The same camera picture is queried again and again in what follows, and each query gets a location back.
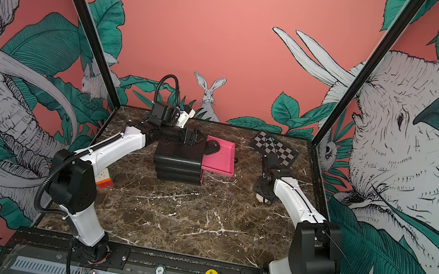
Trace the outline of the pink drawer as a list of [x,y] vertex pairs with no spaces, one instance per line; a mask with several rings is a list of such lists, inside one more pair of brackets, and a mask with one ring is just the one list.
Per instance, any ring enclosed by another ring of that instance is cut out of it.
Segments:
[[231,177],[234,174],[235,166],[235,144],[209,135],[207,142],[215,141],[219,144],[220,150],[216,153],[204,155],[201,167],[207,172],[219,173]]

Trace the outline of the black computer mouse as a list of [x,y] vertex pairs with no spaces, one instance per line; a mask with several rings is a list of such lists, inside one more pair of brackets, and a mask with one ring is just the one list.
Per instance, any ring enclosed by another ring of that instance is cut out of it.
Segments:
[[204,155],[213,155],[220,151],[221,145],[217,140],[207,140],[206,146],[204,148]]

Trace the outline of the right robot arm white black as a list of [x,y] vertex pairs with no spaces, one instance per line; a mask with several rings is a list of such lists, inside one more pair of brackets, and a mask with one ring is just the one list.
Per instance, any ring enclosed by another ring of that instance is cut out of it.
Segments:
[[311,205],[289,170],[265,165],[254,192],[263,203],[279,200],[294,226],[288,256],[269,263],[267,274],[340,274],[342,231]]

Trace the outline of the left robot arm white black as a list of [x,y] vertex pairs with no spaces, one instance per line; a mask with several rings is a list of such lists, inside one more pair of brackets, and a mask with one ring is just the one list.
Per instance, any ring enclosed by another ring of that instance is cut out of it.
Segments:
[[197,129],[129,121],[121,132],[101,143],[72,153],[66,149],[57,152],[51,171],[35,196],[35,202],[38,203],[47,193],[57,208],[37,207],[37,210],[58,214],[68,223],[73,236],[80,243],[94,248],[106,234],[94,206],[98,193],[96,175],[130,153],[156,141],[204,146],[207,138]]

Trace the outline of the black drawer cabinet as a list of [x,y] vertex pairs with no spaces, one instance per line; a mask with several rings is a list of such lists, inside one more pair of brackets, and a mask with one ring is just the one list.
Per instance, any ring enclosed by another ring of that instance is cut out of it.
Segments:
[[200,185],[203,180],[201,164],[205,146],[205,141],[196,145],[160,141],[153,158],[157,178],[162,181]]

